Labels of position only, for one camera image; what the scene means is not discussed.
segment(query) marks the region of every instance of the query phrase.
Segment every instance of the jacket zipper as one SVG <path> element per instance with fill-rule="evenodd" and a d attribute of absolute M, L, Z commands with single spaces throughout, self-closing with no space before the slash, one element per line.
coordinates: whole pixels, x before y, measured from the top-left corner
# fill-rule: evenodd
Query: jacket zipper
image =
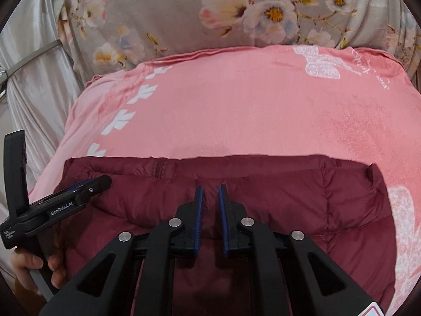
<path fill-rule="evenodd" d="M 165 162 L 165 158 L 158 158 L 157 159 L 157 163 L 155 165 L 155 173 L 154 173 L 154 177 L 155 178 L 159 178 L 161 176 L 161 170 L 162 170 L 162 166 Z"/>

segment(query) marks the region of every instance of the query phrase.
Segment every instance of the handheld controller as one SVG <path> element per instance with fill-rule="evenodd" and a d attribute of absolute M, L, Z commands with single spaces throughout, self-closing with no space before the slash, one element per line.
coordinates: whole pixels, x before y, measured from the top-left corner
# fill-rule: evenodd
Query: handheld controller
<path fill-rule="evenodd" d="M 43 259 L 42 269 L 31 270 L 30 274 L 46 300 L 50 300 L 57 289 L 51 284 L 52 272 L 37 235 L 83 210 L 92 196 L 111 186 L 111 178 L 102 175 L 96 179 L 89 179 L 29 204 L 26 164 L 25 131 L 6 135 L 4 178 L 9 216 L 0 225 L 0 235 L 5 248 L 19 246 Z"/>

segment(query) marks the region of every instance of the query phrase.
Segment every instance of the pink blanket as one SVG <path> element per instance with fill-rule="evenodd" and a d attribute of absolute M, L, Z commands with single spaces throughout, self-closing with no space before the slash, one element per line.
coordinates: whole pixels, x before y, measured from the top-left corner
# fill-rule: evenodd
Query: pink blanket
<path fill-rule="evenodd" d="M 70 157 L 310 155 L 375 162 L 397 230 L 395 296 L 421 274 L 421 96 L 392 56 L 316 46 L 206 50 L 94 77 L 31 193 Z"/>

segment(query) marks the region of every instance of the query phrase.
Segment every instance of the white leaf print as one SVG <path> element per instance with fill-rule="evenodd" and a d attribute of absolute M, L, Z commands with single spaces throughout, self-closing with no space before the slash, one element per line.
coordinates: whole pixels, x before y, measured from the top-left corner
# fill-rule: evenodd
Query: white leaf print
<path fill-rule="evenodd" d="M 163 68 L 156 68 L 156 69 L 154 69 L 154 73 L 151 73 L 150 75 L 147 75 L 146 77 L 145 77 L 145 79 L 146 80 L 151 80 L 152 78 L 154 78 L 155 77 L 155 75 L 157 74 L 157 73 L 166 73 L 169 69 L 171 69 L 172 68 L 172 66 L 166 66 L 166 67 L 163 67 Z"/>
<path fill-rule="evenodd" d="M 149 96 L 153 94 L 153 92 L 156 90 L 158 85 L 149 86 L 149 84 L 143 85 L 139 88 L 139 92 L 137 95 L 133 98 L 131 98 L 127 104 L 134 104 L 138 101 L 138 99 L 142 98 L 146 100 Z"/>
<path fill-rule="evenodd" d="M 99 150 L 100 144 L 94 142 L 92 145 L 89 146 L 88 153 L 86 154 L 87 157 L 103 157 L 107 150 Z"/>
<path fill-rule="evenodd" d="M 392 316 L 414 288 L 421 274 L 421 232 L 415 227 L 411 193 L 404 186 L 387 189 L 396 228 L 395 294 L 386 316 Z"/>
<path fill-rule="evenodd" d="M 122 130 L 134 114 L 136 114 L 136 112 L 127 113 L 126 109 L 120 110 L 114 120 L 101 132 L 101 135 L 108 135 L 113 129 L 118 129 L 119 131 Z"/>
<path fill-rule="evenodd" d="M 306 58 L 306 73 L 309 76 L 338 80 L 340 79 L 340 73 L 337 68 L 342 68 L 361 76 L 360 72 L 352 70 L 341 58 L 320 55 L 317 46 L 293 45 L 292 47 L 296 54 Z"/>

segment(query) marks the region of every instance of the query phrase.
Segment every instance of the human hand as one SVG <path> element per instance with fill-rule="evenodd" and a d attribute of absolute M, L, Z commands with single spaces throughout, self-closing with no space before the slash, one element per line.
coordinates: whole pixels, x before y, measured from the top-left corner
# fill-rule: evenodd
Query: human hand
<path fill-rule="evenodd" d="M 55 230 L 53 234 L 54 253 L 48 258 L 48 267 L 53 271 L 51 277 L 52 285 L 55 288 L 60 289 L 67 281 L 67 271 L 64 264 L 63 239 L 59 231 Z M 35 254 L 29 253 L 26 249 L 18 247 L 11 255 L 11 264 L 19 283 L 27 290 L 41 296 L 41 291 L 38 290 L 32 280 L 29 270 L 41 269 L 43 266 L 42 259 Z"/>

